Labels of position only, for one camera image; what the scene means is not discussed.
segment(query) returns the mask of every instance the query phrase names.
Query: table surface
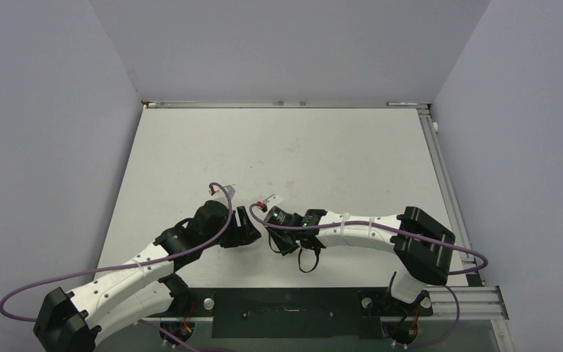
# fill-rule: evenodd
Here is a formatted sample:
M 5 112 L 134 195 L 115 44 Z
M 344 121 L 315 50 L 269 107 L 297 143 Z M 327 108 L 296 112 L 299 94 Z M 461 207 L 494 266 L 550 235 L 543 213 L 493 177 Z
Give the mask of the table surface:
M 125 262 L 193 216 L 212 181 L 234 185 L 234 206 L 270 194 L 296 213 L 387 216 L 412 205 L 450 227 L 415 109 L 145 109 L 99 266 Z M 256 243 L 206 249 L 178 274 L 191 287 L 382 287 L 402 265 L 345 246 L 323 250 L 318 268 L 302 274 L 298 251 L 273 253 L 257 227 Z M 301 262 L 311 268 L 313 253 Z M 456 252 L 450 268 L 462 268 Z

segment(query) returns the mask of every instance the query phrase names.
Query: gray wall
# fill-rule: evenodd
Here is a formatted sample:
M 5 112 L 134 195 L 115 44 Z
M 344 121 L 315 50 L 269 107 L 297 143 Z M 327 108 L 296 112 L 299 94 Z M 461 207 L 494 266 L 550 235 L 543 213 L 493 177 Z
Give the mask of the gray wall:
M 563 351 L 563 1 L 493 0 L 433 107 L 519 351 Z
M 96 263 L 140 112 L 87 0 L 0 1 L 0 298 Z M 8 308 L 33 315 L 47 289 Z M 41 350 L 0 316 L 0 351 Z
M 146 100 L 433 102 L 489 0 L 90 0 Z

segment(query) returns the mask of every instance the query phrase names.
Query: purple cable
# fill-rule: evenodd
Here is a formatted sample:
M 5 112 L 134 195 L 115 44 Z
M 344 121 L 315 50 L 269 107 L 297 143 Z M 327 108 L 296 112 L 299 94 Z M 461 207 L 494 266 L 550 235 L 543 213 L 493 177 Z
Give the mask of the purple cable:
M 179 339 L 176 335 L 173 335 L 171 332 L 161 328 L 158 325 L 152 324 L 149 321 L 145 321 L 145 320 L 140 320 L 140 323 L 150 326 L 154 329 L 159 330 L 162 334 L 165 334 L 168 337 L 171 337 L 172 340 L 174 340 L 175 342 L 178 343 L 178 348 L 181 350 L 189 350 L 189 351 L 193 351 L 193 352 L 232 352 L 231 350 L 228 350 L 226 348 L 199 348 L 199 349 L 195 349 L 192 348 L 190 345 L 187 345 L 186 342 L 183 342 L 181 339 Z
M 251 214 L 251 217 L 254 218 L 255 221 L 258 221 L 260 224 L 262 224 L 266 227 L 270 227 L 272 229 L 286 230 L 286 231 L 319 230 L 319 229 L 328 229 L 330 227 L 339 227 L 342 224 L 340 222 L 334 222 L 332 224 L 312 225 L 312 226 L 304 226 L 304 227 L 282 226 L 282 225 L 269 224 L 266 221 L 259 218 L 258 216 L 256 216 L 256 214 L 254 213 L 255 207 L 259 208 L 260 206 L 257 203 L 249 205 L 249 213 Z M 448 273 L 448 275 L 459 275 L 459 274 L 473 273 L 473 272 L 476 272 L 478 270 L 486 268 L 487 265 L 489 264 L 489 259 L 487 259 L 484 254 L 482 254 L 478 251 L 474 251 L 473 249 L 467 249 L 467 248 L 464 248 L 464 247 L 455 246 L 454 244 L 446 243 L 446 242 L 443 242 L 443 241 L 434 240 L 432 238 L 424 237 L 422 235 L 417 235 L 417 234 L 409 232 L 409 231 L 394 229 L 393 227 L 389 227 L 389 226 L 382 225 L 382 224 L 377 224 L 375 222 L 370 223 L 368 221 L 357 221 L 357 220 L 346 221 L 345 225 L 359 225 L 359 226 L 371 226 L 372 225 L 372 227 L 377 227 L 378 229 L 382 229 L 382 230 L 390 231 L 390 232 L 395 232 L 399 235 L 403 235 L 403 236 L 414 238 L 416 240 L 432 243 L 432 244 L 435 244 L 437 246 L 442 246 L 444 248 L 451 249 L 453 251 L 459 251 L 459 252 L 471 254 L 475 257 L 482 259 L 482 264 L 480 264 L 480 265 L 476 265 L 473 268 L 469 268 L 469 269 L 463 269 L 463 270 L 458 270 L 458 271 L 450 271 Z
M 26 290 L 33 288 L 33 287 L 38 287 L 38 286 L 42 286 L 42 285 L 46 285 L 46 284 L 52 284 L 53 282 L 72 279 L 73 277 L 77 277 L 77 276 L 84 276 L 84 275 L 89 275 L 89 274 L 102 273 L 104 271 L 124 270 L 124 269 L 138 268 L 139 266 L 152 265 L 152 264 L 156 264 L 156 263 L 165 262 L 167 260 L 174 260 L 174 259 L 179 258 L 179 257 L 184 257 L 187 254 L 197 252 L 201 249 L 205 249 L 211 243 L 216 241 L 217 238 L 219 238 L 219 236 L 221 236 L 221 234 L 227 229 L 227 227 L 229 226 L 229 223 L 232 220 L 232 200 L 230 199 L 229 194 L 227 193 L 226 189 L 217 182 L 212 182 L 208 186 L 209 187 L 216 186 L 224 193 L 224 195 L 227 199 L 227 207 L 228 207 L 227 220 L 225 221 L 224 226 L 210 240 L 200 244 L 199 246 L 195 246 L 195 247 L 188 249 L 188 250 L 181 252 L 181 253 L 169 255 L 165 258 L 154 259 L 154 260 L 150 260 L 150 261 L 147 261 L 147 262 L 140 262 L 139 264 L 114 265 L 114 266 L 107 266 L 105 268 L 96 268 L 96 269 L 90 269 L 90 270 L 85 270 L 85 271 L 79 271 L 77 273 L 72 273 L 72 274 L 63 275 L 63 276 L 57 276 L 57 277 L 54 277 L 54 278 L 51 278 L 51 279 L 41 280 L 41 281 L 38 281 L 38 282 L 33 282 L 31 284 L 28 284 L 28 285 L 24 285 L 23 287 L 19 287 L 19 288 L 13 290 L 12 292 L 8 293 L 7 295 L 5 295 L 5 297 L 3 297 L 1 299 L 1 301 L 0 301 L 0 313 L 2 315 L 4 315 L 5 317 L 9 318 L 9 319 L 19 320 L 19 321 L 28 321 L 30 323 L 34 323 L 35 318 L 21 317 L 20 315 L 15 315 L 15 314 L 12 314 L 12 313 L 6 311 L 5 307 L 4 307 L 5 302 L 7 302 L 7 300 L 12 298 L 13 296 L 18 295 L 19 293 L 26 291 Z
M 428 341 L 428 342 L 421 342 L 421 343 L 414 343 L 412 345 L 407 345 L 407 348 L 422 348 L 422 347 L 428 347 L 431 345 L 434 345 L 436 343 L 440 343 L 441 341 L 447 339 L 453 332 L 455 332 L 458 323 L 460 322 L 460 304 L 458 303 L 458 298 L 455 294 L 455 292 L 448 286 L 444 285 L 444 287 L 450 291 L 450 293 L 452 294 L 452 297 L 454 297 L 455 299 L 455 304 L 457 306 L 457 317 L 455 319 L 455 323 L 452 324 L 452 327 L 450 328 L 450 330 L 448 330 L 447 333 L 445 333 L 442 337 L 439 337 L 438 339 L 435 339 L 433 341 Z M 385 331 L 385 329 L 383 329 L 383 333 L 385 333 L 385 337 L 389 337 L 387 336 L 387 331 Z M 405 345 L 403 345 L 402 343 L 396 342 L 396 345 L 398 346 L 402 346 L 404 347 Z

